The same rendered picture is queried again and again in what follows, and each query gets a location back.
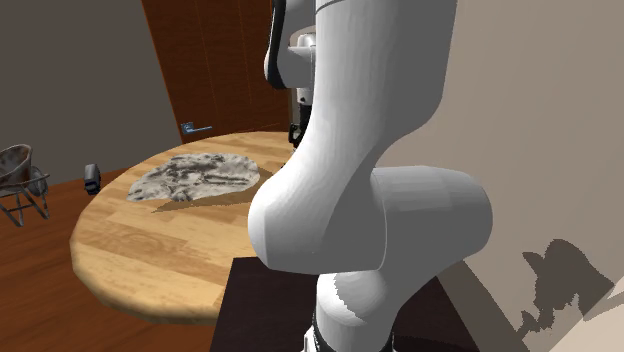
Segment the brown wooden door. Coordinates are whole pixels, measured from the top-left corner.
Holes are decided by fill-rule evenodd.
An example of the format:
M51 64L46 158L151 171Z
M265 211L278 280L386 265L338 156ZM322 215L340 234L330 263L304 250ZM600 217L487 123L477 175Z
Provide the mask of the brown wooden door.
M271 0L141 0L184 143L286 132L290 92L264 77Z

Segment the grey mottled flat slab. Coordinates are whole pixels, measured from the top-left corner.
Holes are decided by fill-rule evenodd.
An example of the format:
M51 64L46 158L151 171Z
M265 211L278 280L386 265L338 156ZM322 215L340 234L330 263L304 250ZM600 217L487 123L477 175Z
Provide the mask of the grey mottled flat slab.
M180 154L135 181L126 199L194 201L245 191L260 180L257 164L232 153Z

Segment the round wooden table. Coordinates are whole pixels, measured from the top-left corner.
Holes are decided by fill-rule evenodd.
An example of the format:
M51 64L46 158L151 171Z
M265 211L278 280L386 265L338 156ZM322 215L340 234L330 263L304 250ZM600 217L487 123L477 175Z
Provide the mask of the round wooden table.
M131 185L180 154L235 153L263 179L286 163L284 132L209 137L154 155L102 188L70 238L75 275L105 305L154 323L216 323L232 262L255 252L247 215L256 190L202 198L133 202Z

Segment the dark robot stand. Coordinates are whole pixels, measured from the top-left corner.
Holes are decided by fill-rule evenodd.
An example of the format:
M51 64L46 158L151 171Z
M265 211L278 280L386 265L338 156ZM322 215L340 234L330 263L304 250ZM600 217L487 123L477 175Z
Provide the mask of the dark robot stand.
M234 259L210 352L301 352L316 283L256 257ZM401 307L392 331L397 352L480 352L436 278Z

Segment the small black device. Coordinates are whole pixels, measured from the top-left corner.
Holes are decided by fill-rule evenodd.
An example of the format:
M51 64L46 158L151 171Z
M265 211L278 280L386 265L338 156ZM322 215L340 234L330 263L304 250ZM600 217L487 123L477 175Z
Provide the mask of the small black device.
M96 195L101 190L101 174L97 164L88 164L84 172L84 190L89 195Z

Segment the grey wheelbarrow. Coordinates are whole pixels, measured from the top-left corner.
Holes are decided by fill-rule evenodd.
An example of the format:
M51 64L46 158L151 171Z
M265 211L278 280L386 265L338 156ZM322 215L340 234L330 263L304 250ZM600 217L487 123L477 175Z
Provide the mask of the grey wheelbarrow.
M49 219L46 196L49 174L32 164L33 148L17 144L0 151L0 212L17 227L24 226L23 210L34 208Z

